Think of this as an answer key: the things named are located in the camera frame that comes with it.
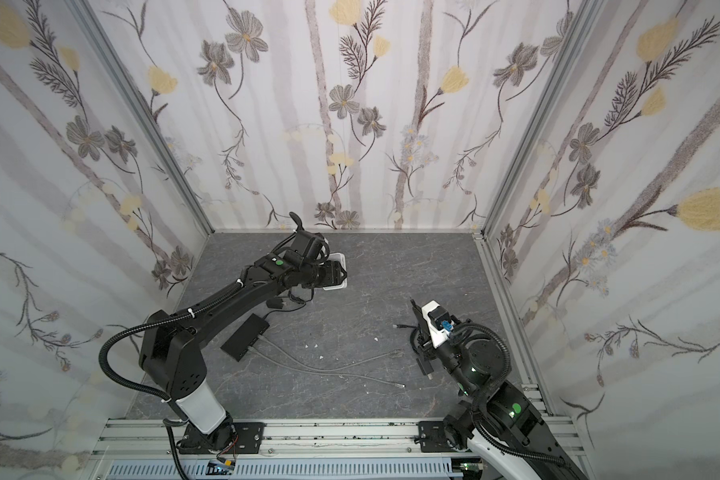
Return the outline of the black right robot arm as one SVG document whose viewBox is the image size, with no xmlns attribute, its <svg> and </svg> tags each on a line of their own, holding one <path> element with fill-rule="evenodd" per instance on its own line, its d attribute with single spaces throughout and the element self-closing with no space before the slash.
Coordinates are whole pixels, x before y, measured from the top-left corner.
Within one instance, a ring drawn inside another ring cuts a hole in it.
<svg viewBox="0 0 720 480">
<path fill-rule="evenodd" d="M 584 479 L 531 400 L 508 381 L 511 353 L 492 329 L 462 321 L 436 301 L 411 303 L 417 325 L 409 341 L 425 376 L 433 362 L 463 397 L 442 420 L 436 438 L 481 457 L 504 479 Z"/>
</svg>

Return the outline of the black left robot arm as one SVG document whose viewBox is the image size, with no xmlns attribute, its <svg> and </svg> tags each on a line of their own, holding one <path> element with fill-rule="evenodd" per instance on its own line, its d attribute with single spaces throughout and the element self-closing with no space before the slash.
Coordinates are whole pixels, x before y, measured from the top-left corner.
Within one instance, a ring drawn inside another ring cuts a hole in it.
<svg viewBox="0 0 720 480">
<path fill-rule="evenodd" d="M 173 314 L 159 310 L 143 324 L 116 333 L 100 349 L 99 366 L 106 377 L 160 398 L 209 452 L 231 450 L 238 434 L 231 415 L 208 385 L 203 348 L 242 315 L 295 287 L 341 289 L 347 283 L 345 256 L 332 252 L 323 235 L 306 230 L 297 214 L 291 218 L 295 230 L 245 266 L 230 285 Z M 109 362 L 110 350 L 137 333 L 143 336 L 138 365 L 152 386 L 126 379 Z"/>
</svg>

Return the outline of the black network switch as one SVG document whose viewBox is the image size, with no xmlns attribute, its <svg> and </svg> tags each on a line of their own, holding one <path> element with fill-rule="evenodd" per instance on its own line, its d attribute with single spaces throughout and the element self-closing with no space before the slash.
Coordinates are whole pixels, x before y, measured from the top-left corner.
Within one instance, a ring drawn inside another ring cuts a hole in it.
<svg viewBox="0 0 720 480">
<path fill-rule="evenodd" d="M 269 327 L 270 324 L 263 317 L 251 314 L 221 345 L 221 350 L 235 361 L 241 362 Z"/>
</svg>

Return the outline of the black power adapter with cable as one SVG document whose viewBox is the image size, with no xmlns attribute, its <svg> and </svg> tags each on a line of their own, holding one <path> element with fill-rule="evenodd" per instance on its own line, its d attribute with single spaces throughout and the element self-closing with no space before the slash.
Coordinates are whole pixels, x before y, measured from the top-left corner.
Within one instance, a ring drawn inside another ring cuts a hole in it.
<svg viewBox="0 0 720 480">
<path fill-rule="evenodd" d="M 293 312 L 304 308 L 314 299 L 314 290 L 309 291 L 306 298 L 296 295 L 292 290 L 286 294 L 271 298 L 265 302 L 265 306 L 272 312 Z"/>
</svg>

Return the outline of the white network switch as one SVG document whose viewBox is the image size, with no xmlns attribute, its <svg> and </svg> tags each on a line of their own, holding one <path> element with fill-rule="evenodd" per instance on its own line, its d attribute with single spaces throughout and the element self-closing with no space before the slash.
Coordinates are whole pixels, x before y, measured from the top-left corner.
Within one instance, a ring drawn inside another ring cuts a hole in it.
<svg viewBox="0 0 720 480">
<path fill-rule="evenodd" d="M 347 287 L 348 273 L 346 256 L 343 253 L 331 253 L 324 264 L 325 274 L 321 288 L 326 291 L 340 290 Z"/>
</svg>

